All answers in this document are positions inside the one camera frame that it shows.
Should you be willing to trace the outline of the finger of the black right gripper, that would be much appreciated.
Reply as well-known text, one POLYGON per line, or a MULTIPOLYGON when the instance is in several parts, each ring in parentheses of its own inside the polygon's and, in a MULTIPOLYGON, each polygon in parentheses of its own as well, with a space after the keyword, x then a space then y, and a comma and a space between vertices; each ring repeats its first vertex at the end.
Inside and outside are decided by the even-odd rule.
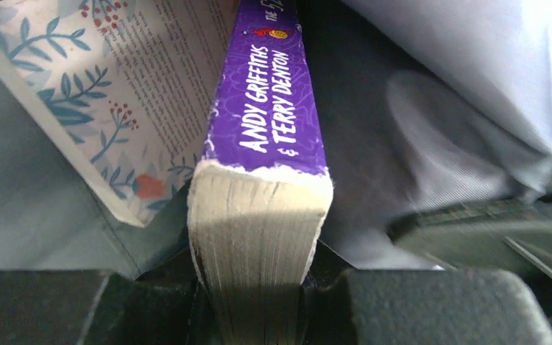
POLYGON ((417 213, 387 233, 398 247, 443 268, 506 270, 552 298, 552 195, 417 213))

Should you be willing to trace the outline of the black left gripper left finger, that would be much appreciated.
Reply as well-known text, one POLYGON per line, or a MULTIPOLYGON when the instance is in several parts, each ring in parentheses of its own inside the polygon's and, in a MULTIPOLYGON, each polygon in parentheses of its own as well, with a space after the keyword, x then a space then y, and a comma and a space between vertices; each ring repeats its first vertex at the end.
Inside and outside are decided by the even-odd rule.
POLYGON ((147 330, 153 344, 220 344, 192 254, 184 248, 137 278, 149 288, 147 330))

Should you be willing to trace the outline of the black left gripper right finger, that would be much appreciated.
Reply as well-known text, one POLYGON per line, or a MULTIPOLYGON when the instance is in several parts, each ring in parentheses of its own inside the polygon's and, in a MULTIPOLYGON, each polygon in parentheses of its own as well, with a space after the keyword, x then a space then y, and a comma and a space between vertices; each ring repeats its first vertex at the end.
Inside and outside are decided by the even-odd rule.
POLYGON ((301 344, 351 344, 349 296, 342 275, 351 266, 322 241, 302 284, 301 344))

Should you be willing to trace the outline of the purple comic book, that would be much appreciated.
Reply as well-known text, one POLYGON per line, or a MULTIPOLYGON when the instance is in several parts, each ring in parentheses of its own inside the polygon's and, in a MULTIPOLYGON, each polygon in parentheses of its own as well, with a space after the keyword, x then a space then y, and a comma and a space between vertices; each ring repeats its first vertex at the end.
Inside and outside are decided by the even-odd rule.
POLYGON ((301 286, 334 197, 294 1, 241 1, 188 194, 223 344, 299 344, 301 286))

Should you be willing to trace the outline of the red student backpack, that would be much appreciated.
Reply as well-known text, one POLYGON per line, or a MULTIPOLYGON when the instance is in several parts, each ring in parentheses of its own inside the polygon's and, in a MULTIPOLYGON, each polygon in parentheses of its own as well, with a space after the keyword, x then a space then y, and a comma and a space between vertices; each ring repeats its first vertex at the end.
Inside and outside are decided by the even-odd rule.
MULTIPOLYGON (((321 238, 344 259, 430 267, 385 225, 545 193, 552 1, 294 2, 333 183, 321 238)), ((0 79, 0 270, 139 277, 185 245, 191 178, 146 226, 118 221, 0 79)))

